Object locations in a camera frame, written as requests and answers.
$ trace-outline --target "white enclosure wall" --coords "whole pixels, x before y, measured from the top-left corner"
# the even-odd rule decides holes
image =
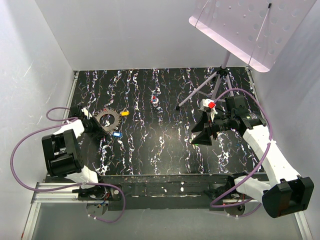
[[[189,23],[196,0],[36,2],[74,70],[216,67],[226,54]]]
[[[54,124],[46,111],[66,105],[73,71],[34,0],[0,0],[0,6],[0,239],[17,240],[33,192],[12,177],[10,155],[22,137]],[[42,136],[31,137],[15,156],[18,176],[31,187],[46,175]]]
[[[255,72],[260,102],[282,153],[314,191],[305,216],[320,239],[320,1],[317,1],[268,73]]]

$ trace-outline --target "tripod stand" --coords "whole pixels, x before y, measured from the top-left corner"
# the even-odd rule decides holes
[[[198,86],[198,88],[195,89],[189,96],[187,96],[180,104],[178,104],[175,107],[175,110],[179,110],[180,107],[183,104],[185,104],[196,93],[205,95],[205,96],[211,98],[212,100],[214,100],[216,98],[216,96],[217,96],[217,92],[218,92],[219,86],[221,84],[222,77],[226,78],[226,82],[228,84],[228,88],[229,89],[232,88],[231,82],[230,82],[230,78],[229,78],[229,71],[227,69],[227,63],[228,63],[228,60],[230,58],[230,54],[231,53],[229,51],[226,52],[225,57],[224,57],[224,61],[223,61],[223,64],[221,65],[221,67],[214,74],[212,74],[210,77],[208,77],[200,86]],[[212,79],[216,79],[216,83],[215,83],[215,86],[214,86],[214,89],[213,89],[213,93],[210,95],[210,94],[206,94],[206,93],[200,91]]]

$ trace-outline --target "cable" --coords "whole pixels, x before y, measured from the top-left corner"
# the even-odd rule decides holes
[[[99,208],[99,207],[102,207],[102,206],[105,204],[106,200],[107,200],[109,197],[110,197],[110,192],[107,192],[107,194],[106,194],[105,197],[104,197],[103,202],[98,204],[98,208]]]
[[[227,111],[225,111],[225,110],[223,110],[223,109],[221,109],[220,107],[214,107],[216,110],[219,110],[219,111],[221,111],[221,112],[223,112],[224,114],[227,114],[228,112]]]
[[[106,187],[104,187],[104,195],[100,198],[96,198],[96,200],[104,199],[107,196],[107,193],[108,193],[108,191],[107,191]]]
[[[268,118],[268,115],[266,114],[266,112],[264,111],[264,109],[262,108],[262,106],[260,105],[260,103],[254,98],[254,96],[252,96],[249,92],[247,92],[246,90],[243,90],[241,88],[230,88],[226,91],[224,91],[220,96],[217,97],[217,99],[214,101],[214,103],[216,103],[219,99],[221,99],[225,94],[231,92],[231,91],[240,91],[240,92],[243,92],[245,93],[246,95],[248,95],[249,97],[251,97],[253,99],[253,101],[257,104],[257,106],[260,108],[262,114],[264,115],[265,117],[265,120],[267,122],[267,125],[268,125],[268,128],[269,128],[269,140],[271,141],[272,140],[272,136],[273,136],[273,129],[272,129],[272,125],[271,125],[271,122],[270,122],[270,119]],[[264,162],[268,152],[269,152],[269,149],[270,149],[270,145],[271,143],[269,142],[267,145],[266,145],[266,150],[261,158],[261,160],[258,162],[258,164],[255,166],[255,168],[244,178],[242,179],[239,183],[237,183],[235,186],[233,186],[232,188],[230,188],[228,191],[226,191],[225,193],[221,194],[220,196],[218,196],[215,200],[213,200],[211,203],[210,203],[210,207],[212,208],[227,208],[227,207],[234,207],[234,206],[238,206],[238,205],[241,205],[241,204],[245,204],[249,201],[252,200],[252,198],[246,200],[246,201],[243,201],[243,202],[238,202],[238,203],[234,203],[234,204],[228,204],[228,205],[215,205],[215,203],[217,203],[219,200],[221,200],[223,197],[225,197],[226,195],[228,195],[229,193],[233,192],[234,190],[237,189],[237,187],[239,187],[240,185],[242,185],[246,180],[248,180],[249,178],[251,178],[255,172],[257,172],[259,170],[259,168],[261,167],[262,163]]]
[[[201,17],[201,14],[202,14],[202,12],[204,11],[205,7],[207,6],[208,2],[209,2],[209,0],[207,0],[207,1],[206,1],[206,3],[205,3],[205,5],[203,6],[203,8],[202,8],[202,10],[201,10],[201,13],[200,13],[200,16],[198,17],[198,19],[197,19],[197,21],[196,21],[196,23],[195,23],[194,27],[196,27],[196,26],[197,26],[197,23],[198,23],[198,21],[199,21],[199,19],[200,19],[200,17]]]
[[[60,121],[71,121],[71,122],[74,122],[76,121],[78,118],[77,117],[70,117],[70,118],[66,118],[66,119],[52,119],[48,116],[48,114],[52,111],[52,110],[55,110],[55,109],[66,109],[66,110],[69,110],[69,108],[67,107],[54,107],[54,108],[51,108],[47,111],[46,113],[46,117],[51,120],[51,121],[54,121],[54,122],[60,122]],[[41,132],[44,132],[46,130],[50,130],[50,129],[55,129],[55,128],[59,128],[59,127],[62,127],[62,126],[65,126],[69,124],[68,122],[65,122],[65,123],[62,123],[62,124],[59,124],[59,125],[55,125],[55,126],[49,126],[49,127],[46,127],[46,128],[43,128],[43,129],[40,129],[40,130],[37,130],[37,131],[34,131],[32,133],[29,133],[27,136],[25,136],[24,138],[22,138],[17,144],[16,146],[13,148],[12,150],[12,153],[11,153],[11,157],[10,157],[10,169],[11,169],[11,172],[12,172],[12,175],[14,177],[14,179],[22,186],[24,187],[25,189],[28,189],[28,190],[31,190],[31,191],[34,191],[34,192],[51,192],[51,191],[57,191],[57,190],[61,190],[61,189],[67,189],[67,188],[71,188],[71,187],[77,187],[77,186],[82,186],[82,185],[91,185],[91,186],[104,186],[104,187],[110,187],[110,188],[114,188],[114,189],[117,189],[121,196],[122,196],[122,199],[123,199],[123,207],[122,207],[122,211],[121,213],[119,214],[119,216],[114,219],[114,220],[106,220],[106,219],[103,219],[103,218],[100,218],[100,217],[96,217],[94,215],[91,215],[89,214],[89,217],[93,217],[94,219],[98,219],[100,221],[103,221],[105,223],[109,223],[109,224],[112,224],[112,223],[115,223],[117,222],[121,217],[122,215],[124,214],[125,212],[125,209],[126,209],[126,197],[125,197],[125,194],[124,192],[117,186],[115,185],[112,185],[112,184],[108,184],[108,183],[92,183],[92,182],[86,182],[86,183],[75,183],[75,184],[71,184],[71,185],[67,185],[67,186],[60,186],[60,187],[55,187],[55,188],[50,188],[50,189],[37,189],[37,188],[33,188],[33,187],[30,187],[26,184],[24,184],[20,178],[18,177],[16,171],[15,171],[15,168],[14,168],[14,157],[15,157],[15,153],[18,149],[18,147],[26,140],[28,139],[29,137],[35,135],[35,134],[38,134],[38,133],[41,133]]]
[[[241,198],[241,195],[239,194],[238,200],[235,202],[235,204],[236,204],[237,202],[239,202],[240,198]]]
[[[57,106],[57,107],[53,107],[51,109],[49,109],[45,116],[47,119],[49,119],[50,121],[53,121],[53,122],[63,122],[63,121],[73,121],[73,120],[77,120],[78,118],[77,117],[69,117],[69,118],[66,118],[66,119],[53,119],[51,117],[49,117],[49,113],[53,110],[56,110],[56,109],[65,109],[65,110],[70,110],[70,108],[67,108],[67,107],[63,107],[63,106]]]
[[[249,62],[248,62],[248,66],[250,66],[250,62],[251,62],[252,56],[253,56],[253,54],[254,54],[254,51],[255,51],[255,48],[256,48],[256,45],[257,45],[257,42],[258,42],[258,39],[259,39],[261,30],[262,30],[262,28],[264,27],[265,21],[266,21],[266,19],[267,19],[268,14],[269,14],[271,5],[272,5],[272,4],[269,3],[269,5],[268,5],[268,10],[266,11],[266,14],[265,14],[265,17],[264,17],[264,19],[263,19],[263,22],[262,22],[261,28],[260,28],[260,30],[259,30],[258,36],[256,37],[256,40],[255,40],[255,43],[254,43],[254,46],[253,46],[253,50],[252,50],[252,53],[251,53],[251,56],[250,56],[250,59],[249,59]]]

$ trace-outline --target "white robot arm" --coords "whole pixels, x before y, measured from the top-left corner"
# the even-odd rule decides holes
[[[252,177],[236,188],[241,194],[259,201],[266,212],[273,218],[306,210],[314,189],[309,177],[300,174],[288,163],[275,141],[269,140],[269,129],[259,112],[249,112],[243,95],[225,99],[227,112],[217,116],[215,103],[203,99],[200,103],[202,117],[191,130],[201,131],[192,144],[212,145],[217,133],[235,129],[250,145],[261,160],[267,144],[271,142],[262,166],[268,176],[269,184]],[[239,184],[246,175],[234,178],[233,186]]]
[[[46,168],[52,177],[64,177],[76,183],[98,183],[97,173],[85,166],[77,141],[77,138],[86,130],[84,123],[86,127],[90,126],[89,121],[92,115],[81,106],[76,106],[72,110],[73,115],[79,118],[78,120],[42,138]],[[81,186],[82,189],[91,187],[90,185]]]

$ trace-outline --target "gray floor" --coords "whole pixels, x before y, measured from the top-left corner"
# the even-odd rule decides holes
[[[112,219],[118,212],[106,212]],[[127,210],[119,222],[89,218],[85,203],[42,203],[33,240],[298,240],[293,214],[273,219],[260,208],[234,219],[204,209]]]

